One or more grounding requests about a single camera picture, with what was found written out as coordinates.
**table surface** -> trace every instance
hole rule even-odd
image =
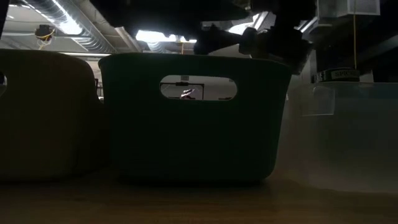
[[[398,195],[269,179],[246,187],[143,187],[108,170],[0,185],[0,223],[398,223]]]

